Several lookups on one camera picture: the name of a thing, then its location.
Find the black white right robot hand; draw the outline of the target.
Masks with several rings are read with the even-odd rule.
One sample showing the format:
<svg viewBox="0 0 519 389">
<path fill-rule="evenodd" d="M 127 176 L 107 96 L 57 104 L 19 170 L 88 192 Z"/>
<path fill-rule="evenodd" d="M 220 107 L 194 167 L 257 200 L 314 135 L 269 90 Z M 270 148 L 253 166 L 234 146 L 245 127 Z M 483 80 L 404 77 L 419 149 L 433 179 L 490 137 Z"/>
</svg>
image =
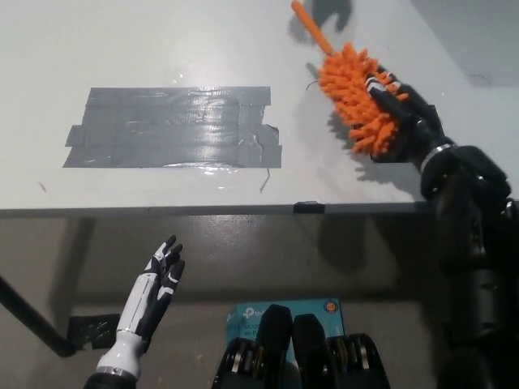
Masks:
<svg viewBox="0 0 519 389">
<path fill-rule="evenodd" d="M 409 84 L 401 82 L 383 66 L 378 70 L 388 81 L 378 80 L 374 73 L 366 76 L 365 88 L 370 98 L 396 123 L 396 131 L 389 136 L 387 149 L 371 154 L 376 163 L 409 162 L 417 169 L 432 150 L 452 140 L 444 134 L 434 105 Z"/>
</svg>

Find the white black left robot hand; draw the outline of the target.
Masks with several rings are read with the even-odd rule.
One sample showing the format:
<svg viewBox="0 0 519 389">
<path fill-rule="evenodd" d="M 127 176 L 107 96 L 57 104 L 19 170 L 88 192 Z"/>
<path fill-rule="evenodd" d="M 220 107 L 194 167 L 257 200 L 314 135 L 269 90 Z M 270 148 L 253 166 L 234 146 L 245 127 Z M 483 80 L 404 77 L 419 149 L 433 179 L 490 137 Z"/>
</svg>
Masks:
<svg viewBox="0 0 519 389">
<path fill-rule="evenodd" d="M 138 380 L 139 359 L 147 352 L 182 277 L 182 245 L 173 235 L 163 242 L 138 275 L 116 328 L 116 340 L 99 360 L 97 373 Z"/>
</svg>

